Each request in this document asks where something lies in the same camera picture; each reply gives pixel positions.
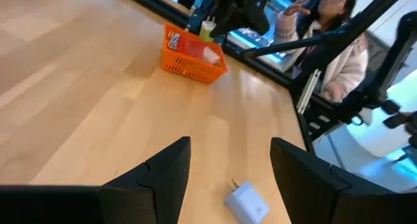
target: wooden table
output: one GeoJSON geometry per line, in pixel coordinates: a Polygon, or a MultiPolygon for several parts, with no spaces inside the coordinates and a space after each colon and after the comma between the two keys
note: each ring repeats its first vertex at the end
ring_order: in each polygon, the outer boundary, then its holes
{"type": "Polygon", "coordinates": [[[269,159],[271,137],[304,147],[288,91],[230,57],[212,85],[162,71],[164,23],[131,0],[0,0],[0,183],[101,185],[189,135],[180,223],[236,223],[232,178],[288,223],[269,159]]]}

